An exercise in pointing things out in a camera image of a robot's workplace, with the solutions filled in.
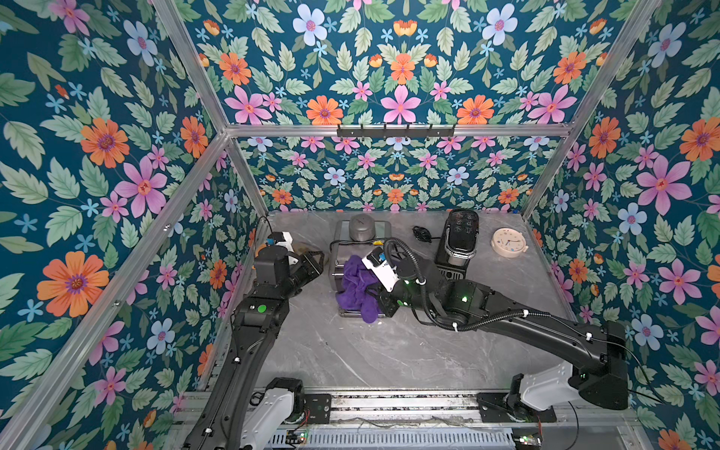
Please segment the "purple microfiber cloth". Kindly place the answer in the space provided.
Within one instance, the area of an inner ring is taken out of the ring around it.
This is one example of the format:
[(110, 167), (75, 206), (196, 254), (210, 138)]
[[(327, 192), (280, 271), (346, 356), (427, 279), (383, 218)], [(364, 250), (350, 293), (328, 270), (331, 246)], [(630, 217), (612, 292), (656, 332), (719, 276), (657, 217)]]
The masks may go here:
[(341, 291), (336, 294), (337, 304), (344, 311), (359, 312), (366, 324), (375, 323), (381, 310), (369, 288), (379, 282), (378, 277), (366, 268), (363, 259), (352, 255), (343, 267)]

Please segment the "silver espresso coffee machine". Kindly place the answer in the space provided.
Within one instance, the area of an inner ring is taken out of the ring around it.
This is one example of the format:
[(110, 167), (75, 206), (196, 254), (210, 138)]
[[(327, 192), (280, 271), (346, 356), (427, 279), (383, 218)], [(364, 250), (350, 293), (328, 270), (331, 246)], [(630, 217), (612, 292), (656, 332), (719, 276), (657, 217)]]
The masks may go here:
[[(353, 255), (362, 259), (375, 246), (383, 247), (384, 241), (392, 236), (391, 224), (385, 220), (375, 220), (367, 214), (358, 214), (350, 219), (341, 220), (335, 230), (335, 237), (329, 245), (331, 253), (330, 282), (336, 294), (341, 291), (343, 267)], [(377, 298), (380, 282), (369, 288), (369, 293)], [(346, 311), (339, 307), (340, 313), (346, 317), (359, 317), (357, 311)]]

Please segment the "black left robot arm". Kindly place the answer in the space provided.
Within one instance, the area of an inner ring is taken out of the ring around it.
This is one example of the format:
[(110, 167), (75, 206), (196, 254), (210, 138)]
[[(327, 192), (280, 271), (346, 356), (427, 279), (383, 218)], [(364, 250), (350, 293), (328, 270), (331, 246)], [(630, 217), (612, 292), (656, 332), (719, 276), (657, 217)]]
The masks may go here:
[(263, 449), (289, 418), (305, 414), (303, 382), (275, 378), (252, 405), (256, 382), (290, 313), (290, 299), (324, 273), (321, 250), (261, 249), (255, 281), (234, 311), (232, 337), (219, 378), (184, 449)]

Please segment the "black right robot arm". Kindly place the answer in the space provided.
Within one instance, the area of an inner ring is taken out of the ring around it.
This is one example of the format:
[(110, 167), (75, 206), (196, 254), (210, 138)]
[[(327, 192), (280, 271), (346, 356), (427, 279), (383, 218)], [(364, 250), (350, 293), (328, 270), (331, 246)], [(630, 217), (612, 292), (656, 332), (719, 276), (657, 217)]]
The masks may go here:
[(447, 279), (434, 262), (397, 238), (375, 247), (363, 264), (379, 280), (379, 302), (392, 311), (407, 307), (424, 313), (428, 326), (496, 334), (560, 359), (551, 369), (515, 375), (498, 410), (521, 420), (578, 399), (605, 410), (627, 409), (627, 350), (620, 324), (578, 324), (482, 283)]

